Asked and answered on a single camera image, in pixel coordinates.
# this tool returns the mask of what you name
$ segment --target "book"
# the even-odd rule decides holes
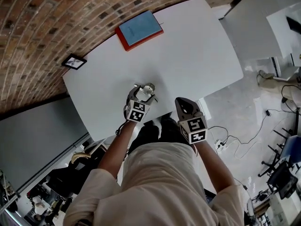
[[[149,39],[163,33],[163,29],[151,11],[133,17],[116,28],[123,47],[129,51]]]

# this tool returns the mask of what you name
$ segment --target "beige shirt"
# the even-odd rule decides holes
[[[195,160],[185,144],[142,145],[126,158],[121,186],[109,172],[91,171],[63,225],[80,219],[95,226],[244,225],[239,187],[222,190],[208,205]]]

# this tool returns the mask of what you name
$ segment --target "shirt sleeve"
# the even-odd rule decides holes
[[[239,186],[229,186],[221,190],[211,201],[220,226],[244,225],[244,206]]]
[[[90,172],[80,193],[66,211],[64,226],[74,226],[81,219],[93,222],[94,211],[99,200],[110,197],[120,191],[116,179],[106,170],[94,169]]]

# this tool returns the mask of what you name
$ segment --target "shoe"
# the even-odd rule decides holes
[[[169,112],[169,113],[167,113],[165,115],[162,115],[161,119],[160,119],[160,122],[162,122],[163,120],[166,120],[166,119],[170,118],[171,114],[172,114],[172,112]]]
[[[146,123],[144,123],[144,126],[153,126],[154,122],[153,121],[148,121]]]

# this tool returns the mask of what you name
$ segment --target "floor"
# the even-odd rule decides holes
[[[264,70],[272,72],[273,67],[270,60],[241,61],[244,73],[243,79],[230,86],[223,88],[200,100],[203,111],[207,118],[208,127],[222,126],[227,128],[230,135],[236,136],[242,143],[253,138],[261,127],[262,120],[267,109],[285,110],[281,105],[281,95],[271,94],[260,89],[256,82],[257,71]],[[262,129],[258,136],[248,144],[240,145],[234,139],[229,138],[225,149],[218,149],[218,154],[228,166],[233,176],[248,188],[248,193],[254,198],[259,191],[267,189],[267,176],[259,178],[257,175],[266,169],[261,161],[272,161],[274,154],[268,148],[277,147],[277,143],[283,143],[284,139],[278,136],[274,129],[280,131],[282,128],[293,128],[295,116],[292,113],[270,111],[271,116],[265,118]],[[176,112],[172,118],[178,120]],[[131,141],[135,139],[142,125],[137,125]],[[208,142],[215,149],[215,141],[224,141],[227,137],[225,129],[212,128],[208,133]],[[214,192],[206,169],[199,160],[198,172],[205,189]],[[118,182],[122,182],[123,171],[120,170]],[[242,188],[244,203],[250,196]]]

